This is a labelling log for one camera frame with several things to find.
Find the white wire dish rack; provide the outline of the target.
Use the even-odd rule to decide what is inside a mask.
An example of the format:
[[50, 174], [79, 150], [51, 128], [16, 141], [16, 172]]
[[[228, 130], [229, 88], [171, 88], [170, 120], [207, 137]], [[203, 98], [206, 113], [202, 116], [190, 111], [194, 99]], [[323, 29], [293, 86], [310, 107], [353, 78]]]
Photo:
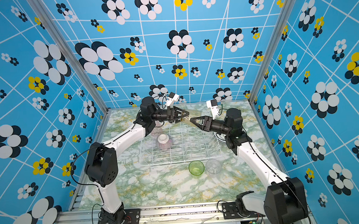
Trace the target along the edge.
[[206, 161], [222, 156], [220, 142], [212, 133], [182, 122], [167, 123], [162, 128], [163, 133], [173, 140], [172, 147], [160, 150], [156, 145], [157, 137], [148, 135], [140, 143], [139, 161], [142, 167], [180, 165], [193, 160]]

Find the green glass cup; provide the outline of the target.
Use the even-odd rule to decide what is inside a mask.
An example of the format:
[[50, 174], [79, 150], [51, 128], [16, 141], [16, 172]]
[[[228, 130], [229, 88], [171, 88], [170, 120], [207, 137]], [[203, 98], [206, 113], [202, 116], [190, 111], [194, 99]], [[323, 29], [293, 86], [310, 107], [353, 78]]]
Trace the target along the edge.
[[194, 176], [200, 176], [204, 173], [205, 166], [200, 160], [193, 160], [188, 166], [189, 172]]

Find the clear glass cup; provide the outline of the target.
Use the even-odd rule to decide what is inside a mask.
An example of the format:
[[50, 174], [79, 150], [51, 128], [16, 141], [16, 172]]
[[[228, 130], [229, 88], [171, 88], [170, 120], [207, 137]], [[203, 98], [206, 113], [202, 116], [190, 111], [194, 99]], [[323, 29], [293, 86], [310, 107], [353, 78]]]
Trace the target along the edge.
[[221, 163], [216, 159], [209, 159], [206, 162], [206, 171], [210, 175], [217, 175], [221, 172], [222, 165]]

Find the yellow glass cup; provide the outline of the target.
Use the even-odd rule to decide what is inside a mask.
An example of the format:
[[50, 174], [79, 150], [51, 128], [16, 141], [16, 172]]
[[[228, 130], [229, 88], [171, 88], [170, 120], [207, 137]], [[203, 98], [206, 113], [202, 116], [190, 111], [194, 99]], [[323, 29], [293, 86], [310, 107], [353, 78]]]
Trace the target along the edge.
[[185, 123], [185, 124], [187, 124], [187, 125], [189, 125], [189, 126], [196, 127], [196, 125], [193, 124], [193, 123], [190, 121], [190, 119], [191, 119], [191, 118], [200, 117], [200, 116], [202, 115], [202, 114], [201, 114], [201, 111], [199, 111], [199, 110], [188, 110], [188, 112], [189, 112], [188, 116], [183, 117], [183, 118], [181, 119], [181, 122], [182, 122], [182, 123]]

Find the white plate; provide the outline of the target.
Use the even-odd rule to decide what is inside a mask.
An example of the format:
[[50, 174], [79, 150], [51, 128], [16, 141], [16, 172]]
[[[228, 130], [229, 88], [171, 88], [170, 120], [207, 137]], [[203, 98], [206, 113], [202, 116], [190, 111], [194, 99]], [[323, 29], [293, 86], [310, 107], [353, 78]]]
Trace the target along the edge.
[[220, 143], [226, 144], [225, 135], [214, 132], [214, 133], [213, 133], [213, 136], [214, 136]]

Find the pink glass cup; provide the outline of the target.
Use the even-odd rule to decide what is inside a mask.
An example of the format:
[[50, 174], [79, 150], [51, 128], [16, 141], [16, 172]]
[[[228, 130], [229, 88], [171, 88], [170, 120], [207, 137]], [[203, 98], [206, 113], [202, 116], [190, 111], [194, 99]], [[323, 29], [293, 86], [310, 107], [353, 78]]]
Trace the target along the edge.
[[163, 134], [163, 128], [162, 126], [165, 124], [164, 121], [156, 121], [155, 127], [150, 133], [153, 137], [158, 137], [160, 134]]

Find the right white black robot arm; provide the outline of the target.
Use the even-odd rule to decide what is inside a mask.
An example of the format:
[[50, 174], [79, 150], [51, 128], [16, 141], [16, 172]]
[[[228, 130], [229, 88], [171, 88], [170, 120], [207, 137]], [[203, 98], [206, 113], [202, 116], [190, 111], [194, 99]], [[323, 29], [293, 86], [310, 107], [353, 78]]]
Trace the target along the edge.
[[228, 109], [224, 120], [200, 116], [190, 121], [200, 130], [224, 135], [226, 146], [251, 167], [265, 187], [263, 197], [252, 191], [236, 197], [241, 217], [248, 218], [255, 212], [267, 217], [271, 224], [295, 224], [309, 216], [303, 183], [297, 177], [290, 178], [259, 151], [243, 127], [239, 109]]

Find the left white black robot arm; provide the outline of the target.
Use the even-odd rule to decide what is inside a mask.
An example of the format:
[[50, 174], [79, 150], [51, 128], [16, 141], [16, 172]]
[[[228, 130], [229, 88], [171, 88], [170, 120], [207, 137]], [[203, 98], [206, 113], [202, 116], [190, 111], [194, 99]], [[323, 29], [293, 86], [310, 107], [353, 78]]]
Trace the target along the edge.
[[97, 186], [102, 199], [98, 224], [133, 224], [118, 196], [115, 179], [118, 175], [117, 158], [135, 142], [148, 136], [156, 127], [156, 122], [176, 123], [189, 115], [189, 112], [173, 106], [179, 95], [171, 92], [166, 97], [166, 108], [160, 108], [151, 96], [143, 98], [133, 125], [115, 138], [105, 142], [95, 142], [89, 148], [85, 164], [87, 174]]

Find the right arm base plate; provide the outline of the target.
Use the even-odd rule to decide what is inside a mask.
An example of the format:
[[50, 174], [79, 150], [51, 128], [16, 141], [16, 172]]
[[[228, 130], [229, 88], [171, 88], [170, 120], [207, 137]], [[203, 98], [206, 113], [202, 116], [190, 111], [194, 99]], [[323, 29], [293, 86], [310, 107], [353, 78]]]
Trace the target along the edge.
[[220, 206], [218, 206], [218, 209], [220, 210], [221, 213], [223, 213], [223, 218], [225, 220], [228, 219], [243, 219], [243, 218], [261, 218], [265, 215], [261, 214], [261, 213], [257, 213], [257, 212], [253, 212], [253, 211], [245, 211], [245, 212], [241, 212], [237, 205], [236, 202], [222, 202], [220, 204]]

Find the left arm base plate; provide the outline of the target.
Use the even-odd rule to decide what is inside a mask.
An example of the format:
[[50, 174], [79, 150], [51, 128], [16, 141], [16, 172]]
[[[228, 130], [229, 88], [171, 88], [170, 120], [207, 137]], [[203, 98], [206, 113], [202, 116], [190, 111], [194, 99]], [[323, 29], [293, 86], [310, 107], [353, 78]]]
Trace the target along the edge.
[[139, 224], [141, 209], [124, 209], [116, 213], [101, 211], [98, 216], [98, 224]]

